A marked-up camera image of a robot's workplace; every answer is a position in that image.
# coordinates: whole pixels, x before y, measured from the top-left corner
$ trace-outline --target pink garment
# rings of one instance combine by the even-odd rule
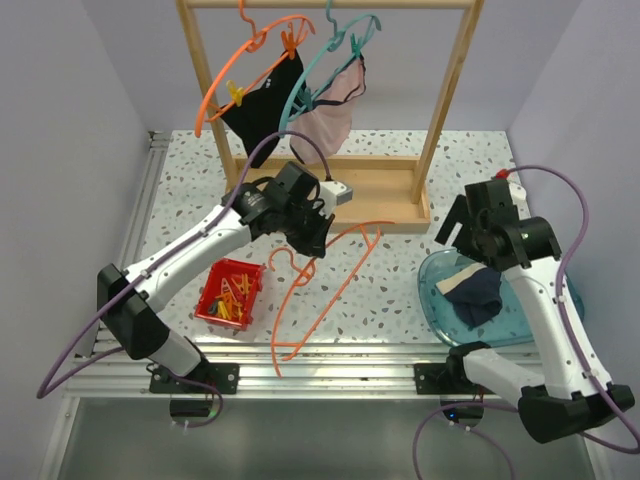
[[[314,101],[314,109],[303,113],[289,124],[288,130],[304,133],[329,157],[338,152],[351,131],[351,114],[355,100],[366,90],[364,59],[351,62],[333,79],[329,87]],[[289,145],[302,163],[318,163],[316,150],[300,137],[292,137]]]

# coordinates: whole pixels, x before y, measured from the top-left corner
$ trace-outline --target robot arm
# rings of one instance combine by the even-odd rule
[[[444,244],[453,227],[461,229],[453,246],[504,273],[529,320],[542,360],[543,375],[501,357],[482,342],[454,347],[447,367],[454,381],[482,385],[518,408],[529,434],[545,443],[602,425],[614,414],[591,382],[595,376],[616,404],[634,405],[625,385],[614,385],[587,338],[569,295],[556,298],[560,247],[548,222],[520,220],[506,179],[467,185],[436,241]],[[584,372],[560,318],[563,302],[570,325],[592,367]]]
[[[335,181],[319,182],[293,162],[275,178],[242,184],[227,214],[215,227],[207,229],[230,195],[223,197],[222,205],[191,230],[150,257],[124,272],[113,265],[102,269],[98,275],[98,308],[135,279],[144,277],[103,317],[103,322],[132,359],[149,358],[175,375],[206,383],[206,358],[188,339],[169,329],[157,313],[212,263],[264,234],[282,232],[298,253],[324,257],[333,211],[351,200],[352,195],[348,186]],[[195,240],[179,248],[193,237]],[[178,251],[149,271],[158,258],[174,250]]]

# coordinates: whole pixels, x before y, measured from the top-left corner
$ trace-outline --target blue basket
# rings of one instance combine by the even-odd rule
[[[458,318],[453,305],[436,288],[436,283],[473,263],[473,260],[460,255],[456,250],[442,250],[429,255],[420,265],[418,295],[431,330],[442,342],[450,346],[476,341],[483,341],[492,347],[533,342],[533,334],[522,305],[504,276],[501,278],[500,286],[502,311],[498,315],[473,329]],[[567,286],[580,320],[583,320],[584,304],[568,277]]]

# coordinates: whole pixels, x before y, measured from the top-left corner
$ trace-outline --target black garment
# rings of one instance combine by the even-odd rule
[[[222,120],[242,140],[247,155],[251,155],[262,139],[278,131],[284,105],[303,71],[302,60],[296,50],[293,60],[287,55],[260,88],[244,95],[242,105],[235,105],[222,114]],[[260,167],[276,148],[278,141],[279,138],[275,138],[267,143],[251,166]]]
[[[444,295],[458,318],[470,328],[487,323],[502,310],[500,276],[492,268],[483,268]]]

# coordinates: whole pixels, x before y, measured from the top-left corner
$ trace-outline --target red plastic bin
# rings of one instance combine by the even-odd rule
[[[207,278],[207,283],[204,286],[204,290],[198,301],[198,306],[196,307],[195,316],[202,318],[207,323],[222,325],[236,330],[246,330],[253,322],[251,310],[253,309],[253,304],[256,301],[258,292],[262,290],[262,272],[264,269],[264,265],[238,262],[227,258],[218,260],[211,267],[209,278]],[[246,296],[242,295],[232,281],[232,277],[241,276],[242,274],[247,274],[249,281],[252,282],[249,287],[249,293]],[[234,317],[231,320],[227,320],[209,313],[209,307],[215,302],[216,297],[222,293],[223,278],[227,279],[234,296],[239,298],[240,303],[242,303],[242,315],[240,318]]]

